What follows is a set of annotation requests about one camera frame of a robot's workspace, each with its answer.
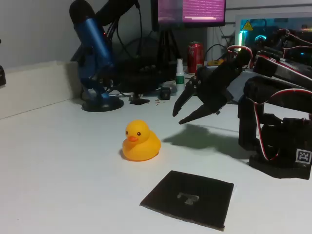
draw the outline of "computer screen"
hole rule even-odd
[[[153,29],[223,26],[226,0],[151,0]]]

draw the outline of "desk surface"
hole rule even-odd
[[[206,227],[140,207],[170,170],[234,183],[225,223],[229,234],[308,233],[312,182],[275,179],[246,165],[237,143],[237,106],[180,126],[199,107],[190,99],[173,118],[176,97],[88,113],[64,101],[0,121],[0,233],[207,234]],[[278,117],[307,114],[267,105]],[[120,156],[124,130],[143,119],[162,140],[157,157],[130,162]]]

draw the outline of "black robot bracket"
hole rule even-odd
[[[203,105],[180,124],[219,114],[220,109],[233,98],[227,87],[241,74],[242,66],[246,64],[248,56],[241,51],[233,62],[225,62],[214,71],[207,67],[199,68],[175,103],[173,116],[195,93]],[[279,119],[274,114],[264,113],[264,105],[269,103],[312,113],[312,70],[302,64],[271,58],[268,53],[260,51],[254,71],[259,75],[246,82],[238,105],[238,143],[245,150],[256,151],[250,157],[249,165],[276,178],[309,179],[312,121]]]

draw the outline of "yellow rubber duck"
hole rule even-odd
[[[158,155],[161,143],[143,120],[134,120],[126,128],[122,152],[128,160],[146,161]]]

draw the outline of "red can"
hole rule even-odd
[[[187,67],[189,74],[195,74],[198,67],[204,64],[204,46],[200,42],[193,41],[188,47]]]

